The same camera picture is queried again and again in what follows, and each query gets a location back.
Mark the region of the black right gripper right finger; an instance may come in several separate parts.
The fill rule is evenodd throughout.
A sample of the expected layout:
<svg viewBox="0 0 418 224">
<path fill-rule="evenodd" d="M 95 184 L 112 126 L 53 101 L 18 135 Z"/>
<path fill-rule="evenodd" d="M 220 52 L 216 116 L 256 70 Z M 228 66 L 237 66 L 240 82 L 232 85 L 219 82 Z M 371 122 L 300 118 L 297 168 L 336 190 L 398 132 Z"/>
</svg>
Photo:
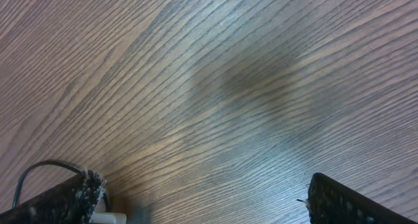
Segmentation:
<svg viewBox="0 0 418 224">
<path fill-rule="evenodd" d="M 311 224 L 417 224 L 318 172 L 306 206 Z"/>
</svg>

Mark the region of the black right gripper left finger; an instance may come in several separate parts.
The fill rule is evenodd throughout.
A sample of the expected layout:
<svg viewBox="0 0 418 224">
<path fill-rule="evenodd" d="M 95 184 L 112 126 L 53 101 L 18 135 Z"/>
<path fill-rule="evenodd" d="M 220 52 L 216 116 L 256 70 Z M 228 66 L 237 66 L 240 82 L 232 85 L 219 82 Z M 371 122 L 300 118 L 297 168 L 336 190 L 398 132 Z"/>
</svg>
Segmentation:
<svg viewBox="0 0 418 224">
<path fill-rule="evenodd" d="M 105 179 L 87 170 L 1 214 L 1 224 L 88 224 Z"/>
</svg>

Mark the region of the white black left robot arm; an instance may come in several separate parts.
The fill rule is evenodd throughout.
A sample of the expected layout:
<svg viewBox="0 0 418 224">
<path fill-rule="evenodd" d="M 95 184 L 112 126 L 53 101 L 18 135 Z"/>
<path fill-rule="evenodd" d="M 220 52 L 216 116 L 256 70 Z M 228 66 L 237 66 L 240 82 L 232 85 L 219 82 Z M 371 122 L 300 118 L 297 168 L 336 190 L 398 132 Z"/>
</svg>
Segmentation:
<svg viewBox="0 0 418 224">
<path fill-rule="evenodd" d="M 111 211 L 107 212 L 105 202 L 100 200 L 95 207 L 89 224 L 126 224 L 126 200 L 123 197 L 111 197 L 109 205 L 111 206 Z"/>
</svg>

